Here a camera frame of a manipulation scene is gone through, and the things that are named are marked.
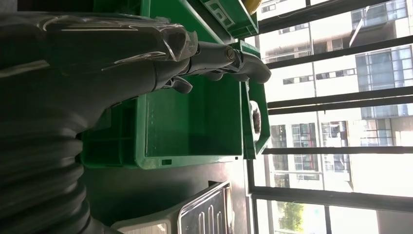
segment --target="green crate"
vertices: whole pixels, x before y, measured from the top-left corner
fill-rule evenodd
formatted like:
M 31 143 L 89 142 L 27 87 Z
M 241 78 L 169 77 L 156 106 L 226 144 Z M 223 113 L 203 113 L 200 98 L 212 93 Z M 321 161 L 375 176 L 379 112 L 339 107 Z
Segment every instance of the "green crate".
M 188 95 L 161 90 L 112 107 L 82 135 L 82 163 L 155 169 L 241 157 L 240 84 L 230 77 L 189 81 L 194 87 Z
M 233 38 L 258 34 L 257 13 L 250 16 L 241 0 L 200 1 Z
M 241 51 L 245 51 L 261 57 L 259 49 L 239 41 L 231 45 Z M 241 86 L 242 90 L 242 115 L 243 115 L 243 136 L 244 136 L 244 158 L 255 159 L 256 155 L 261 154 L 264 150 L 268 140 L 271 138 L 270 123 L 268 118 L 267 101 L 265 99 L 265 88 L 263 84 L 257 84 L 254 82 L 243 82 Z M 253 100 L 258 104 L 258 108 L 261 113 L 261 134 L 257 142 L 253 139 L 253 123 L 251 116 L 251 109 L 249 101 Z

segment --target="green plastic bin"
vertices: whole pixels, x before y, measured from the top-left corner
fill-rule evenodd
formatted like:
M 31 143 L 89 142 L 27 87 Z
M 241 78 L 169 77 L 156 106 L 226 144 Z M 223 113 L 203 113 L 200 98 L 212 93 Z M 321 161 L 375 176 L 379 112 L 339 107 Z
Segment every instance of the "green plastic bin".
M 245 51 L 251 54 L 261 57 L 258 48 L 245 43 L 240 40 L 237 43 L 231 45 L 241 51 Z M 271 138 L 270 123 L 268 118 L 267 101 L 265 99 L 265 88 L 263 84 L 257 84 L 254 82 L 243 82 L 241 86 L 242 90 L 242 115 L 243 115 L 243 136 L 244 136 L 244 158 L 255 159 L 256 155 L 262 153 L 268 140 Z M 258 141 L 253 139 L 253 122 L 251 116 L 251 109 L 249 101 L 253 100 L 258 104 L 258 108 L 261 113 L 261 134 Z
M 241 0 L 200 0 L 233 38 L 258 34 L 257 13 L 249 15 Z
M 139 4 L 132 0 L 97 0 L 95 11 L 166 17 L 183 24 L 189 31 L 196 31 L 199 40 L 222 43 L 185 0 L 144 0 Z M 251 147 L 255 152 L 261 151 L 265 134 L 262 133 L 263 139 L 257 144 L 253 141 L 251 144 L 243 136 L 243 128 L 251 130 L 252 125 L 249 115 L 244 117 L 249 124 L 242 122 L 241 104 L 249 109 L 249 104 L 246 105 L 249 100 L 244 98 L 241 103 L 241 83 L 228 76 L 219 82 L 203 76 L 188 80 L 193 84 L 188 95 L 161 90 L 108 109 L 97 127 L 81 136 L 82 163 L 92 168 L 156 169 L 234 161 L 243 155 L 252 156 L 247 150 Z M 263 89 L 253 90 L 255 88 L 250 91 L 252 96 L 264 94 Z M 261 107 L 262 102 L 253 100 L 259 103 L 261 112 L 266 110 Z

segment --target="window glass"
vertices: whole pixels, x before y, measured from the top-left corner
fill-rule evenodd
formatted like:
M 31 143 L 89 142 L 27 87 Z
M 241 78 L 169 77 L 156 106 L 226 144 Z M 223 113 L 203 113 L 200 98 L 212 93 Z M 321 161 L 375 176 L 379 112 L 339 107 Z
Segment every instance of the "window glass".
M 257 200 L 260 233 L 332 234 L 410 233 L 413 214 Z
M 278 10 L 281 9 L 282 3 L 287 2 L 288 0 L 279 3 Z M 299 2 L 295 1 L 289 7 L 305 7 L 305 3 L 300 5 Z M 391 0 L 310 23 L 261 34 L 257 36 L 260 42 L 258 47 L 265 63 L 295 59 L 311 54 L 409 36 L 412 31 L 409 21 L 411 20 L 408 19 L 406 1 Z M 305 51 L 299 49 L 303 46 L 307 53 L 303 53 Z M 290 49 L 290 54 L 282 55 L 280 51 L 284 49 Z M 371 55 L 366 62 L 383 64 L 395 59 L 411 58 L 409 50 L 400 51 L 397 54 L 399 58 L 390 57 L 390 55 L 390 53 Z
M 257 9 L 258 21 L 305 7 L 305 0 L 263 0 Z

